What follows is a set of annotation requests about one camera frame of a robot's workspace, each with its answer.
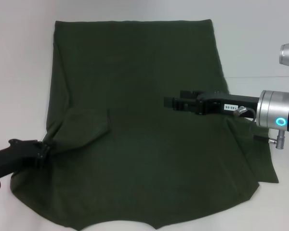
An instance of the white backdrop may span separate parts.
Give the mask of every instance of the white backdrop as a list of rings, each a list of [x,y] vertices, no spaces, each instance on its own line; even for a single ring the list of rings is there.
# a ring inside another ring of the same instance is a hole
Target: white backdrop
[[[289,91],[289,67],[278,63],[289,43],[289,0],[0,0],[0,149],[7,140],[42,139],[52,66],[55,20],[213,21],[217,47],[233,94]],[[279,184],[261,183],[249,202],[167,231],[289,231],[289,133],[283,151],[272,148]],[[2,179],[0,231],[65,231],[41,218]],[[151,231],[138,222],[113,221],[89,231]]]

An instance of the green fabric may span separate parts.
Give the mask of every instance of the green fabric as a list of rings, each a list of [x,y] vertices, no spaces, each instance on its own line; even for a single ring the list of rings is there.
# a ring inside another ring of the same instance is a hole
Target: green fabric
[[[159,228],[278,182],[246,119],[163,107],[180,90],[228,92],[211,20],[56,22],[53,45],[45,140],[56,147],[45,168],[11,182],[41,216],[76,230],[111,220]]]

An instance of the white label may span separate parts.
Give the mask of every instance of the white label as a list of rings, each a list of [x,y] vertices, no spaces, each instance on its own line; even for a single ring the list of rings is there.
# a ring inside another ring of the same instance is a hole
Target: white label
[[[232,105],[232,104],[225,104],[223,109],[227,111],[235,111],[238,108],[238,105]]]

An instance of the blue led ring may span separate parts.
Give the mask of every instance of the blue led ring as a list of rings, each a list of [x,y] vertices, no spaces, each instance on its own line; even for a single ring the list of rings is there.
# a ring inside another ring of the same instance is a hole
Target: blue led ring
[[[279,126],[285,126],[287,124],[287,121],[284,118],[277,118],[276,123]]]

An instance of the dark green cloth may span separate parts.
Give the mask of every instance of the dark green cloth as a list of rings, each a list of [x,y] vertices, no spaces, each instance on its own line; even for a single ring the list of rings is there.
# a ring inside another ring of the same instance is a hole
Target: dark green cloth
[[[211,20],[56,22],[53,47],[45,140],[56,147],[45,168],[11,182],[41,216],[76,230],[111,220],[159,228],[278,182],[246,119],[163,107],[180,90],[228,92]]]

